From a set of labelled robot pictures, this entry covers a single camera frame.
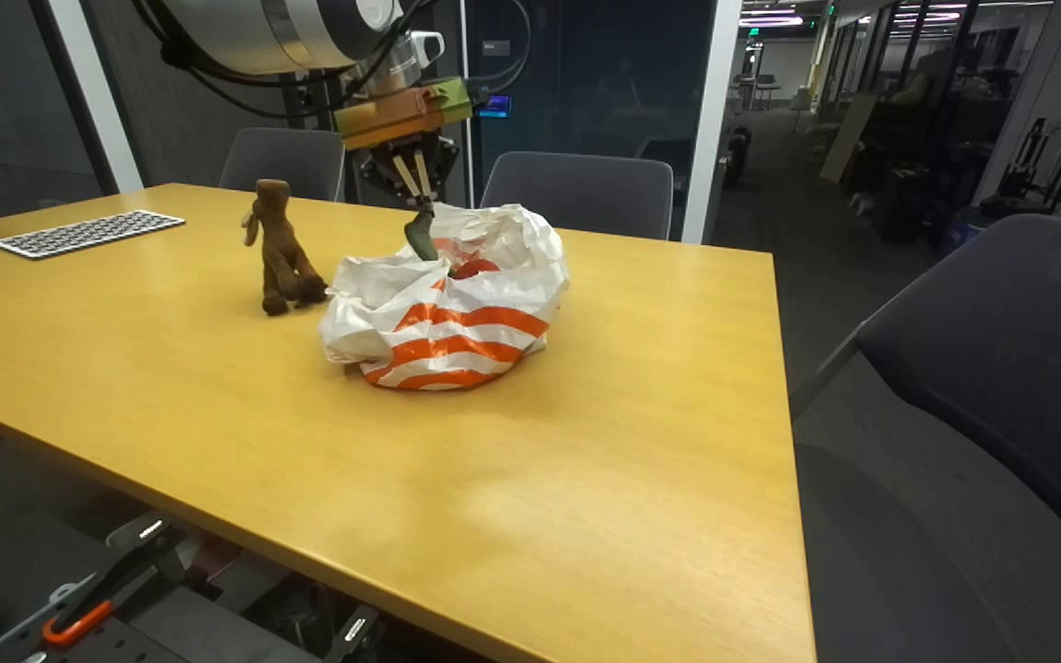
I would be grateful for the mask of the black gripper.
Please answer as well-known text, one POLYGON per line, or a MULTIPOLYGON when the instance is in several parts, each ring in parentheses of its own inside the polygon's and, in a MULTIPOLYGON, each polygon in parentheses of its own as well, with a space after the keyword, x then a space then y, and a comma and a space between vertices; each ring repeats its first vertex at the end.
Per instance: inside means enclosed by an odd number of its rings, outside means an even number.
POLYGON ((358 178, 401 207, 433 202, 453 166, 455 140, 442 134, 424 134, 358 156, 358 178))

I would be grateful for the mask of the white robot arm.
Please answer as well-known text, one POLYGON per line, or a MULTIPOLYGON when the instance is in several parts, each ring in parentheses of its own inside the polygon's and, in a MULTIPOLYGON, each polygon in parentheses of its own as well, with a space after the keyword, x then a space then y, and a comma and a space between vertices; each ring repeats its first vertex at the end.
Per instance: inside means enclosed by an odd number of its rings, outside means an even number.
POLYGON ((412 28, 405 0, 137 0, 162 60, 201 86, 315 87, 315 126, 244 128, 219 182, 280 178, 308 198, 379 190, 395 207, 433 202, 467 109, 461 76, 432 80, 437 28, 412 28))

